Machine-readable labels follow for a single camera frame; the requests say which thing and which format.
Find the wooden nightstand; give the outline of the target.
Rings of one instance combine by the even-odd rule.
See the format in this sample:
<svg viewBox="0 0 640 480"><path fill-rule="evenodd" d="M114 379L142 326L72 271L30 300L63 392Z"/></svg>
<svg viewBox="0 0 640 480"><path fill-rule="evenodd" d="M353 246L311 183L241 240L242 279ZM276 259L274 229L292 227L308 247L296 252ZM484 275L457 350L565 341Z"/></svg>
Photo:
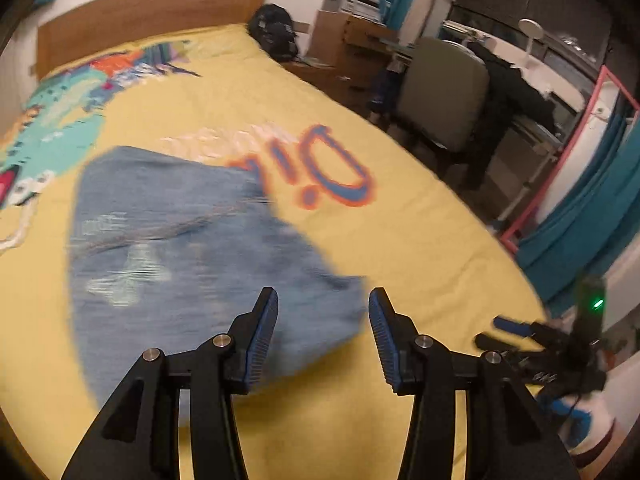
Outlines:
<svg viewBox="0 0 640 480"><path fill-rule="evenodd" d="M306 56L283 67L362 115L368 110L376 76L392 57L387 46L396 39L397 32L384 25L352 14L320 11Z"/></svg>

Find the white desk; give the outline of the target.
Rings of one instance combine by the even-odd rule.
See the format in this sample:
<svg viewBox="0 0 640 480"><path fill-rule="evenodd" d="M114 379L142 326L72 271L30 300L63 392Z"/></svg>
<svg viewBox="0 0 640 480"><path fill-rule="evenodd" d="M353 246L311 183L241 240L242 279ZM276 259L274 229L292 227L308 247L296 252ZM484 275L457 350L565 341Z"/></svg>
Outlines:
<svg viewBox="0 0 640 480"><path fill-rule="evenodd" d="M532 55L527 67L522 67L525 49L514 47L497 37L473 27L447 20L442 32L454 35L457 44L470 49L484 63L489 74L486 98L478 116L471 140L463 155L466 173L460 188L475 192L482 186L487 169L506 133L513 128L515 118L521 117L541 132L544 142L553 144L558 133L554 121L555 104L551 99L552 75L544 64Z"/></svg>

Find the white desk lamp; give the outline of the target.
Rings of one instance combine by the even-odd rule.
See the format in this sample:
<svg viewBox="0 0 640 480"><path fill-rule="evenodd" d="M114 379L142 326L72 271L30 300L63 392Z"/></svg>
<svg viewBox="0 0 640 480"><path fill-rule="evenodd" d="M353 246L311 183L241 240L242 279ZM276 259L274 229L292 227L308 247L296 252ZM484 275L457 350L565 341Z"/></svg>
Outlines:
<svg viewBox="0 0 640 480"><path fill-rule="evenodd" d="M530 18L521 18L518 21L518 28L527 38L525 55L522 61L522 67L526 68L530 55L532 54L534 42L544 38L544 29L541 24L531 20Z"/></svg>

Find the white printer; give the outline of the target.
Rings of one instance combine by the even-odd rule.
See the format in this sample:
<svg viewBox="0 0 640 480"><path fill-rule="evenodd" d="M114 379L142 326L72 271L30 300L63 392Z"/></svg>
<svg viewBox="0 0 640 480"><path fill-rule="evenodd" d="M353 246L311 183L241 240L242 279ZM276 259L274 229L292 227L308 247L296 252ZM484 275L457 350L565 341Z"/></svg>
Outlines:
<svg viewBox="0 0 640 480"><path fill-rule="evenodd" d="M323 0L321 10L340 12L382 23L388 8L386 0Z"/></svg>

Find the teal curtain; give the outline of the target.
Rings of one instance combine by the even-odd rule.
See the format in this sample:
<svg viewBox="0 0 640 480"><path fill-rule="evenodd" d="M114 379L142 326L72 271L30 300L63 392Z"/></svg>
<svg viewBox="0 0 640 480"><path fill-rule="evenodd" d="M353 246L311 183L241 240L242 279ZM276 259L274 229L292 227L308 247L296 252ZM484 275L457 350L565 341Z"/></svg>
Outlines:
<svg viewBox="0 0 640 480"><path fill-rule="evenodd" d="M639 231L639 126L615 114L596 154L555 210L518 244L515 261L559 316L576 280L603 275Z"/></svg>

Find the yellow dinosaur bedspread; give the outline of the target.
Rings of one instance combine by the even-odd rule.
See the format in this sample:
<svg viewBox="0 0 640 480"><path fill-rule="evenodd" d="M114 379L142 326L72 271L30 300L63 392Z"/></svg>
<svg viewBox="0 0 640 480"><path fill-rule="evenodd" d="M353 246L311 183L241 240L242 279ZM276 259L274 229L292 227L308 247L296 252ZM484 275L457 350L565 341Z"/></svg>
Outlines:
<svg viewBox="0 0 640 480"><path fill-rule="evenodd" d="M367 299L469 352L498 314L541 305L477 216L387 133L274 62L243 25L125 42L38 79L1 139L1 408L58 478L105 402L82 371L70 301L79 179L119 146L241 169L332 270L363 284L351 340L235 403L254 479L391 479L410 402L384 382Z"/></svg>

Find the black backpack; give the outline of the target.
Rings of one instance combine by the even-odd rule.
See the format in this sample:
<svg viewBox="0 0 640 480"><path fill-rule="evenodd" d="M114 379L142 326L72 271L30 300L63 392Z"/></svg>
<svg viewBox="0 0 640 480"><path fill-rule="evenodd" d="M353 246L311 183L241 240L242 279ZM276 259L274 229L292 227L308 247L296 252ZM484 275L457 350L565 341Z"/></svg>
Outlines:
<svg viewBox="0 0 640 480"><path fill-rule="evenodd" d="M248 21L247 30L275 61L290 62L297 58L299 50L293 20L282 6L263 4Z"/></svg>

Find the wooden headboard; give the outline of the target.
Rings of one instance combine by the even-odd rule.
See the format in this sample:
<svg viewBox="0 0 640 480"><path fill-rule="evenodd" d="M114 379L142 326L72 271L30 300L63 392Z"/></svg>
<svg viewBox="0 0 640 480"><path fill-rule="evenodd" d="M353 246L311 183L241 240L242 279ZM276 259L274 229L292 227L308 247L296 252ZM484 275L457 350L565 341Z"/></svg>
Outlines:
<svg viewBox="0 0 640 480"><path fill-rule="evenodd" d="M246 23L265 0L92 0L38 27L38 79L68 62L153 36Z"/></svg>

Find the grey desk chair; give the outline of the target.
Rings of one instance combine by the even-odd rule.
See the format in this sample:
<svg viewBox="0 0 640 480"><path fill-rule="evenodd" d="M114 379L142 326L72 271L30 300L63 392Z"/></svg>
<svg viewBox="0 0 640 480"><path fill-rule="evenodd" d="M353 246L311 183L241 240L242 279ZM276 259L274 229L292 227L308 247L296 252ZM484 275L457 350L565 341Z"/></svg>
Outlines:
<svg viewBox="0 0 640 480"><path fill-rule="evenodd" d="M489 84L485 63L452 41L422 39L399 92L395 117L450 152L473 131Z"/></svg>

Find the pink framed mirror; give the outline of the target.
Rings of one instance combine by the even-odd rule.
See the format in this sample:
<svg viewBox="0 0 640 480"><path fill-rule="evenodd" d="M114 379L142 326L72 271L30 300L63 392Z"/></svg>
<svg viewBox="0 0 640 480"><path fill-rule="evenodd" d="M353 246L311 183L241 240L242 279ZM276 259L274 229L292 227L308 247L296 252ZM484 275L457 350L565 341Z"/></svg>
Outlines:
<svg viewBox="0 0 640 480"><path fill-rule="evenodd" d="M614 108L618 99L622 99L624 104L628 103L634 112L630 119L625 120L624 130L628 132L639 117L639 103L620 78L608 66L603 65L584 114L572 137L565 144L558 162L526 208L500 236L501 244L512 255L518 250L518 242L532 222L543 222L564 200L587 169L604 137L608 123L614 118Z"/></svg>

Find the blue denim jacket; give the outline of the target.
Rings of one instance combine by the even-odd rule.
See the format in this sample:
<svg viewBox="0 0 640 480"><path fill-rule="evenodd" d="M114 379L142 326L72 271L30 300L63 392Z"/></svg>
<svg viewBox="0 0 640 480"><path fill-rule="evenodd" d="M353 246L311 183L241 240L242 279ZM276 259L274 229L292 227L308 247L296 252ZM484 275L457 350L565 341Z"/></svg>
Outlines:
<svg viewBox="0 0 640 480"><path fill-rule="evenodd" d="M266 287L279 296L267 382L351 340L364 313L360 278L278 219L252 174L141 148L82 170L68 253L76 346L99 402L145 349L195 349Z"/></svg>

